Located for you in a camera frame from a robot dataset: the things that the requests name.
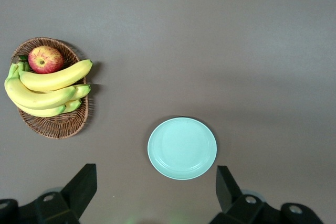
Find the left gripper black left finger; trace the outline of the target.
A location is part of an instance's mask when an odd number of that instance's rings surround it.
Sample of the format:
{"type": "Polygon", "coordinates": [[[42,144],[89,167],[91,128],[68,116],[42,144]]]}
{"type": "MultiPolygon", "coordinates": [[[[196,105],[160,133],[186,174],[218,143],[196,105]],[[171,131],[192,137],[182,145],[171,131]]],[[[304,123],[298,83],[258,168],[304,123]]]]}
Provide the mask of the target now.
{"type": "Polygon", "coordinates": [[[86,164],[59,192],[45,193],[18,209],[18,223],[79,223],[97,191],[96,164],[86,164]]]}

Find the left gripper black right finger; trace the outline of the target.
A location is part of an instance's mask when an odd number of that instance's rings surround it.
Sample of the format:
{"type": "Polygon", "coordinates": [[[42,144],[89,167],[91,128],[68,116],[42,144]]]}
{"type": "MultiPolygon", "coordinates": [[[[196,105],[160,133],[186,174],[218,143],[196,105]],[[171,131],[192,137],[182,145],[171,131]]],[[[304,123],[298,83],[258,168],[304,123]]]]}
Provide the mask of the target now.
{"type": "Polygon", "coordinates": [[[217,167],[216,195],[222,211],[211,223],[281,223],[280,211],[242,193],[227,166],[217,167]]]}

